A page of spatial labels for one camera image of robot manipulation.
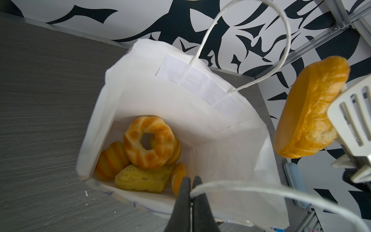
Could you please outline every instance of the toy food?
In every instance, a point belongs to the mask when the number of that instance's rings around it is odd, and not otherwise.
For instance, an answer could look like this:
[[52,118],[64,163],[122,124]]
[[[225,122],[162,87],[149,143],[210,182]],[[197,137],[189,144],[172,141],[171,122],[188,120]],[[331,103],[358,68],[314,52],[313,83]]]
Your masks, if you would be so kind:
[[286,158],[310,156],[337,137],[326,115],[348,80],[345,58],[330,56],[301,71],[287,97],[274,137],[274,151]]
[[[154,149],[156,147],[156,138],[155,138],[155,135],[152,135],[151,138],[150,138],[150,143],[151,143],[151,149]],[[179,143],[179,140],[177,137],[175,137],[175,140],[174,140],[174,149],[173,149],[173,154],[171,155],[171,157],[166,161],[165,164],[172,164],[172,163],[175,163],[176,161],[178,161],[180,155],[182,154],[182,147]]]
[[115,184],[123,190],[160,193],[165,189],[175,164],[165,164],[159,169],[141,169],[131,164],[115,177]]
[[180,184],[185,176],[187,176],[187,173],[184,163],[178,163],[171,174],[171,188],[175,196],[178,196]]
[[[144,133],[155,134],[156,146],[146,150],[140,140]],[[124,135],[127,158],[142,169],[158,169],[173,154],[175,137],[170,127],[159,117],[142,116],[134,120]]]
[[101,180],[113,180],[129,164],[130,161],[125,156],[124,144],[114,142],[107,150],[101,152],[94,172]]

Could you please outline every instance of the gray wood grain surface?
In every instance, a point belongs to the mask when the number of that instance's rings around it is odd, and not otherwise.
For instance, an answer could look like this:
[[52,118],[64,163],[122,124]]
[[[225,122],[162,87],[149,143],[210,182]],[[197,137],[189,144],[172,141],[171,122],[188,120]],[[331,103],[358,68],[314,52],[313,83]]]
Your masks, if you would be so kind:
[[[105,71],[126,49],[0,17],[0,51],[0,231],[163,231],[166,220],[90,189],[75,171]],[[220,75],[235,86],[249,81]],[[259,87],[241,94],[273,135]],[[286,160],[276,160],[287,185]],[[293,231],[306,212],[286,203]]]

